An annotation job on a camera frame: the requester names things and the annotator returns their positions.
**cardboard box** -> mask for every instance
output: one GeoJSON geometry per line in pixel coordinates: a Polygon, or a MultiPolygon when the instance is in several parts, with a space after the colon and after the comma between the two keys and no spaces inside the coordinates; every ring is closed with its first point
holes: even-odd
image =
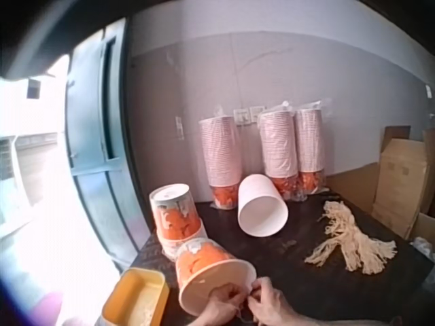
{"type": "Polygon", "coordinates": [[[328,185],[403,238],[435,192],[435,129],[409,140],[409,126],[385,128],[379,163],[328,177],[328,185]]]}
{"type": "Polygon", "coordinates": [[[435,218],[420,213],[411,232],[411,239],[414,240],[417,236],[425,238],[435,249],[435,218]]]}
{"type": "MultiPolygon", "coordinates": [[[[393,128],[388,130],[394,135],[393,128]]],[[[372,214],[408,238],[418,214],[429,210],[434,196],[435,130],[424,131],[423,141],[392,137],[383,143],[372,214]]]]}

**yellow box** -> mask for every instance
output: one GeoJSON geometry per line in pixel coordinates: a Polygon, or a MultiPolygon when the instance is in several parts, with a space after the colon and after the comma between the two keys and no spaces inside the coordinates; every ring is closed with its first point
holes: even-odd
{"type": "Polygon", "coordinates": [[[130,268],[116,284],[101,316],[109,325],[159,326],[168,295],[162,273],[130,268]]]}

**cotton twine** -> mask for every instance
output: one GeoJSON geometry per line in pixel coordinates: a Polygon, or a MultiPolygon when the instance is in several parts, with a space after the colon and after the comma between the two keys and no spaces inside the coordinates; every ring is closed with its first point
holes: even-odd
{"type": "Polygon", "coordinates": [[[340,246],[347,270],[353,272],[362,268],[363,274],[382,272],[387,260],[392,259],[397,253],[396,243],[372,239],[362,233],[351,210],[343,202],[326,202],[324,209],[324,217],[330,219],[325,234],[333,238],[327,239],[314,249],[313,254],[306,258],[305,262],[322,266],[335,247],[340,246]]]}

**orange printed cup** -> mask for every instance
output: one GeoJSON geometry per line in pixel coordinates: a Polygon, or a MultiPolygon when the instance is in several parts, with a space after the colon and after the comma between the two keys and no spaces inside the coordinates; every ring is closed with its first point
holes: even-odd
{"type": "Polygon", "coordinates": [[[233,283],[249,292],[257,277],[251,263],[235,258],[216,242],[206,238],[196,238],[182,244],[177,252],[175,267],[180,306],[194,316],[204,310],[213,289],[233,283]]]}
{"type": "Polygon", "coordinates": [[[237,207],[237,200],[239,196],[239,184],[231,185],[229,187],[213,187],[213,200],[216,207],[219,209],[230,210],[237,207]]]}
{"type": "Polygon", "coordinates": [[[307,195],[316,194],[325,186],[324,170],[317,172],[299,172],[299,175],[302,189],[307,195]]]}
{"type": "Polygon", "coordinates": [[[297,174],[288,178],[269,178],[284,200],[293,200],[299,197],[301,189],[297,174]]]}
{"type": "Polygon", "coordinates": [[[163,238],[158,232],[157,237],[160,244],[162,245],[163,255],[165,255],[171,261],[175,261],[177,259],[178,249],[182,246],[183,243],[194,238],[208,238],[204,228],[204,223],[202,221],[199,230],[195,234],[189,236],[184,240],[167,240],[163,238]]]}
{"type": "Polygon", "coordinates": [[[158,188],[150,194],[150,202],[161,238],[184,240],[199,231],[201,219],[188,185],[178,183],[158,188]]]}

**dark table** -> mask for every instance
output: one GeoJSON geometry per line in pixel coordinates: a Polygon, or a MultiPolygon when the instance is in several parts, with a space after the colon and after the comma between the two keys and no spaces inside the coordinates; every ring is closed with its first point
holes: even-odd
{"type": "MultiPolygon", "coordinates": [[[[310,196],[302,203],[289,202],[287,224],[267,238],[245,234],[237,223],[236,210],[218,211],[209,203],[196,206],[209,237],[236,257],[250,261],[258,276],[269,276],[297,312],[322,320],[387,322],[401,315],[408,320],[404,320],[404,325],[422,325],[422,322],[416,322],[419,317],[415,313],[426,314],[426,318],[435,313],[435,301],[420,288],[433,267],[432,262],[355,205],[345,201],[364,233],[380,240],[396,241],[398,253],[386,269],[377,275],[364,275],[360,270],[348,272],[339,250],[335,250],[320,268],[304,262],[313,249],[327,239],[324,229],[328,219],[317,220],[323,213],[324,202],[332,199],[337,199],[335,194],[310,196]]],[[[194,317],[186,314],[178,303],[174,264],[162,255],[155,233],[133,266],[160,270],[167,278],[171,292],[162,325],[186,325],[193,320],[194,317]]],[[[244,324],[235,319],[229,325],[244,324]]]]}

